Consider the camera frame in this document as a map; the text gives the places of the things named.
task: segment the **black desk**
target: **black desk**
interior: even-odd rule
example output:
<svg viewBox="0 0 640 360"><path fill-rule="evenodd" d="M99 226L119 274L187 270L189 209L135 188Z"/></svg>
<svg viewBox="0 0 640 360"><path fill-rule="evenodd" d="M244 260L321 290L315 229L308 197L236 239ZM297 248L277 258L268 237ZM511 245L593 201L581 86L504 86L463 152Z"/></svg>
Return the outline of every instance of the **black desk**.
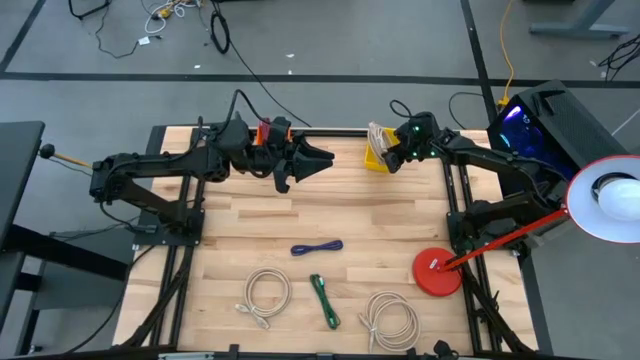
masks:
<svg viewBox="0 0 640 360"><path fill-rule="evenodd" d="M27 255L119 282L126 279L128 262L114 260L13 223L38 154L43 130L42 122L0 123L0 331L14 291L37 292L40 288L40 274L22 272Z"/></svg>

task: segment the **red pole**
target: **red pole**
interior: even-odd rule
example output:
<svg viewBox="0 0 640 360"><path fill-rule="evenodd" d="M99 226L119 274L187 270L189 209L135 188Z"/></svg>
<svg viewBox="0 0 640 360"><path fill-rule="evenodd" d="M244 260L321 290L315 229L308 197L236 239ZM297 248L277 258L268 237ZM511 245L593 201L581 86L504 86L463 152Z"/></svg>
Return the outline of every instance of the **red pole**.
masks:
<svg viewBox="0 0 640 360"><path fill-rule="evenodd" d="M565 209L561 209L558 210L556 212L553 212L541 219L538 219L534 222L532 222L531 224L527 225L527 226L523 226L521 229L518 229L510 234L507 234L497 240L494 240L492 242L490 242L488 245L485 245L483 247L481 247L480 249L476 249L470 253L468 253L467 255L461 257L460 259L457 259L455 261L452 261L449 264L446 264L445 266L441 267L440 269L438 269L439 272L445 272L445 271L450 271L456 267L458 267L460 264L464 263L465 261L469 261L471 259L473 259L474 257L489 251L489 250L493 250L497 247L500 247L508 242L510 242L513 239L516 239L526 233L529 233L543 225L547 225L553 221L558 220L559 218L566 216L567 215L567 210Z"/></svg>

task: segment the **wooden table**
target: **wooden table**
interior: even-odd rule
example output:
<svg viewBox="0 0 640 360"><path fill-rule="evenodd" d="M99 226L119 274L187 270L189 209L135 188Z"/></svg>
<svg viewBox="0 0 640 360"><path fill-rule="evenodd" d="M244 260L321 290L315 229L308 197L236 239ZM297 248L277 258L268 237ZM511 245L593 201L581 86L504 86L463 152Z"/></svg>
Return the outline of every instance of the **wooden table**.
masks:
<svg viewBox="0 0 640 360"><path fill-rule="evenodd" d="M190 127L167 128L162 151L185 151L190 134ZM462 134L488 146L484 131ZM405 164L391 176L364 169L365 138L308 140L335 153L334 166L298 184L290 179L288 194L278 194L271 178L236 172L224 183L206 185L204 236L193 258L178 348L227 351L230 344L239 344L242 352L364 354L369 334L357 315L370 295L392 290L407 297L420 314L423 332L418 353L431 352L442 339L460 354L471 354L462 290L445 298L430 297L415 285L411 274L413 259L421 250L433 246L450 250L440 160ZM501 200L494 173L475 167L468 172L474 198ZM156 179L152 190L177 199L180 183L180 178ZM459 183L456 188L464 209ZM342 251L302 257L289 253L295 244L334 239L344 241ZM166 251L166 247L154 249L131 272L114 343L128 338L155 304ZM500 291L500 313L525 344L537 348L517 259L502 250L489 252L485 259L491 289ZM283 270L293 291L285 311L268 319L268 331L234 309L242 303L246 277L263 266ZM342 320L336 331L327 327L309 282L312 273L325 278L330 302ZM270 306L280 294L281 285L265 279L256 285L254 298L259 306ZM402 325L401 311L390 310L383 327ZM165 316L165 324L170 317ZM168 328L164 326L164 341ZM482 329L486 339L484 325ZM483 344L489 348L488 341ZM384 353L379 347L374 352Z"/></svg>

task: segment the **red base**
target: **red base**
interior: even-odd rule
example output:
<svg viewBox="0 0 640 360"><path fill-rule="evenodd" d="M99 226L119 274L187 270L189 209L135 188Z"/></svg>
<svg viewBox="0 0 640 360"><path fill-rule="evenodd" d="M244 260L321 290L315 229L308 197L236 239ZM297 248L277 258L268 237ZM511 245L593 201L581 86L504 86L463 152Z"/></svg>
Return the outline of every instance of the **red base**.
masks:
<svg viewBox="0 0 640 360"><path fill-rule="evenodd" d="M424 292L432 296L448 296L462 285L457 271L438 272L453 254L442 248L423 250L413 261L413 278Z"/></svg>

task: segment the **blue cable tie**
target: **blue cable tie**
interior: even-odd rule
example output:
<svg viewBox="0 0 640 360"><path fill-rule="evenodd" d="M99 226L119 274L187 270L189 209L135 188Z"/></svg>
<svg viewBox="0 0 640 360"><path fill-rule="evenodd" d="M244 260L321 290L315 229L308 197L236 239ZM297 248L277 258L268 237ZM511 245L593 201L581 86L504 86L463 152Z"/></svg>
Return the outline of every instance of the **blue cable tie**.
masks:
<svg viewBox="0 0 640 360"><path fill-rule="evenodd" d="M304 255L308 252L311 251L316 251L316 250L340 250L344 247L344 244L342 243L342 240L334 240L334 241L330 241L326 244L322 244L322 245L317 245L317 246L312 246L312 245L295 245L291 248L291 255L293 256L300 256L300 255Z"/></svg>

